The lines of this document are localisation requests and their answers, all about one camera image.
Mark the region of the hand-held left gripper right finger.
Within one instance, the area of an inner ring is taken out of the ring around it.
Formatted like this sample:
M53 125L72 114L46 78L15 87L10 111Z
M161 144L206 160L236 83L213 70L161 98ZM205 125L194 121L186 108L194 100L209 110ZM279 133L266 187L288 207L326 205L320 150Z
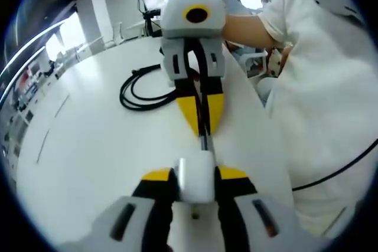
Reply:
M257 191L245 172L214 169L215 200L226 251L323 251L325 237L303 229L291 207Z

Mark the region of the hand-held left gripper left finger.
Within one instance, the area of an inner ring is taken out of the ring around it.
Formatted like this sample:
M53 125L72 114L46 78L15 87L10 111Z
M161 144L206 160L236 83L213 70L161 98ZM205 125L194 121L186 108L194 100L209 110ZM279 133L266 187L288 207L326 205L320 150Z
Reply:
M60 245L61 251L171 251L168 236L177 200L173 168L145 174L130 196L122 196L94 220L90 232Z

